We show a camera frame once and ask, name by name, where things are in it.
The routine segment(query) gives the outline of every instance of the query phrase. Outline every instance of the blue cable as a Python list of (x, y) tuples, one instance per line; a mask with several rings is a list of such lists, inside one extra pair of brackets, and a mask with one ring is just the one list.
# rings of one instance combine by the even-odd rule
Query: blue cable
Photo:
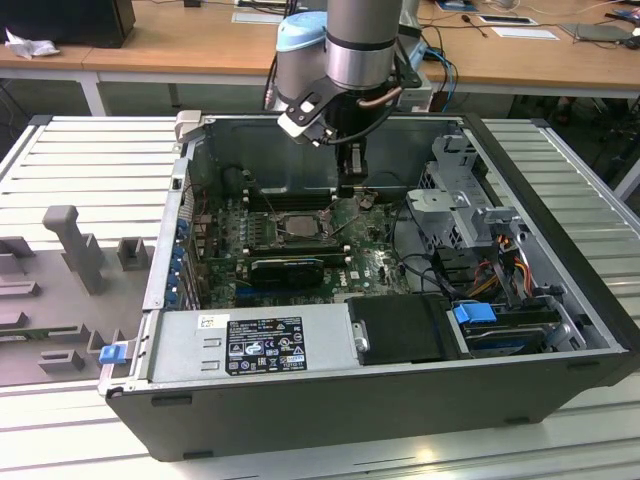
[(440, 60), (440, 63), (442, 63), (442, 66), (447, 69), (447, 75), (449, 76), (450, 86), (449, 86), (449, 92), (447, 93), (447, 103), (445, 103), (444, 107), (442, 107), (442, 111), (445, 112), (447, 110), (447, 107), (449, 106), (449, 102), (451, 101), (451, 98), (453, 97), (453, 88), (455, 84), (453, 69), (451, 68), (451, 63), (449, 63), (449, 61), (446, 58), (444, 58), (442, 55), (440, 55), (438, 52), (430, 48), (428, 48), (427, 51), (431, 55), (436, 57), (438, 60)]

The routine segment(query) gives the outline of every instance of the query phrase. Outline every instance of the computer case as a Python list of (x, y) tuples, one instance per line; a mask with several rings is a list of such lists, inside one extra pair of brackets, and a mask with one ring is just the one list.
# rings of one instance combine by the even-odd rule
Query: computer case
[(30, 40), (120, 48), (133, 29), (131, 0), (32, 0), (0, 4), (0, 38), (5, 28)]

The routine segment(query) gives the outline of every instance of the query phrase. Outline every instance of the wooden table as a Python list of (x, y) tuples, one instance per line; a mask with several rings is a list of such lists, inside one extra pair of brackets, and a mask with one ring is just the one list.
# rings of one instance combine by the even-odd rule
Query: wooden table
[[(544, 11), (569, 12), (600, 0), (522, 0)], [(204, 5), (185, 9), (181, 2), (134, 2), (136, 25), (121, 49), (62, 47), (62, 55), (31, 61), (0, 49), (0, 77), (75, 80), (80, 82), (94, 115), (107, 108), (100, 82), (168, 84), (264, 84), (273, 58), (276, 25), (232, 23), (232, 5)], [(539, 23), (585, 22), (604, 19), (612, 7), (598, 7), (579, 16), (543, 15), (521, 6), (521, 16)], [(497, 13), (482, 5), (481, 10)], [(640, 53), (618, 47), (598, 48), (572, 42), (559, 27), (549, 27), (560, 40), (500, 38), (484, 28), (488, 38), (468, 26), (460, 14), (451, 16), (424, 0), (422, 23), (441, 29), (447, 57), (458, 67), (457, 91), (530, 95), (635, 98), (640, 93)], [(631, 25), (615, 22), (631, 30)], [(436, 31), (425, 35), (437, 46)], [(424, 63), (422, 71), (437, 87), (443, 80), (438, 63)]]
[[(542, 11), (570, 12), (598, 2), (523, 0), (522, 3), (535, 5)], [(593, 8), (578, 16), (543, 15), (526, 8), (517, 9), (517, 13), (529, 16), (539, 24), (597, 23), (606, 20), (604, 14), (615, 7)], [(480, 10), (498, 14), (485, 5)], [(488, 35), (488, 38), (483, 38), (474, 28), (446, 28), (469, 25), (462, 21), (460, 15), (442, 19), (449, 15), (431, 5), (423, 5), (420, 10), (421, 23), (444, 27), (440, 29), (444, 49), (447, 57), (458, 67), (460, 91), (539, 95), (548, 94), (546, 91), (551, 90), (570, 96), (630, 98), (640, 93), (640, 55), (624, 46), (609, 49), (613, 45), (603, 44), (606, 48), (599, 48), (592, 43), (574, 43), (567, 32), (555, 26), (540, 29), (552, 32), (560, 40), (501, 38), (491, 28), (482, 29)], [(486, 25), (479, 19), (473, 22), (479, 26)], [(633, 30), (633, 26), (626, 22), (616, 21), (610, 25)], [(424, 33), (432, 46), (439, 46), (435, 28), (427, 28)], [(439, 63), (429, 62), (423, 70), (432, 81), (443, 80), (443, 69)]]

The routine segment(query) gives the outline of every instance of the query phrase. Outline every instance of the floor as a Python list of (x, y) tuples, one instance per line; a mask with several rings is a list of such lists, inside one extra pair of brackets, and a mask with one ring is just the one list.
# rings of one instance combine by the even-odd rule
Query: floor
[[(75, 82), (5, 80), (3, 85), (28, 115), (89, 114), (82, 90)], [(113, 115), (175, 115), (179, 111), (171, 106), (169, 90), (163, 84), (107, 83), (101, 85), (101, 90)], [(261, 87), (180, 85), (178, 91), (182, 102), (180, 109), (217, 113), (256, 111), (262, 97)], [(607, 115), (598, 112), (591, 99), (576, 102), (571, 121), (566, 126), (553, 118), (556, 103), (555, 98), (519, 96), (514, 99), (510, 95), (460, 93), (452, 99), (449, 111), (473, 111), (484, 118), (546, 118), (576, 153), (602, 175), (610, 159), (620, 153), (626, 139), (607, 136), (610, 129)], [(4, 157), (13, 144), (13, 138), (19, 136), (26, 124), (25, 115), (0, 92), (0, 158)], [(612, 186), (638, 158), (640, 150), (632, 155), (628, 165), (617, 172)], [(630, 205), (640, 212), (640, 194), (632, 197)]]

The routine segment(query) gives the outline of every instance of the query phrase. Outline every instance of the paper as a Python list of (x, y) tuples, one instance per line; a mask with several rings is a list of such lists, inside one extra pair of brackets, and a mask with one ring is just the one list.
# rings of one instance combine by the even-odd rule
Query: paper
[(549, 30), (538, 30), (533, 28), (509, 28), (492, 27), (492, 30), (501, 37), (506, 38), (532, 38), (534, 40), (560, 40)]
[(4, 42), (4, 46), (19, 57), (31, 60), (32, 57), (43, 57), (60, 53), (60, 50), (56, 49), (53, 42), (49, 40), (32, 41), (13, 35), (9, 30), (5, 30), (5, 32), (7, 33), (7, 41)]

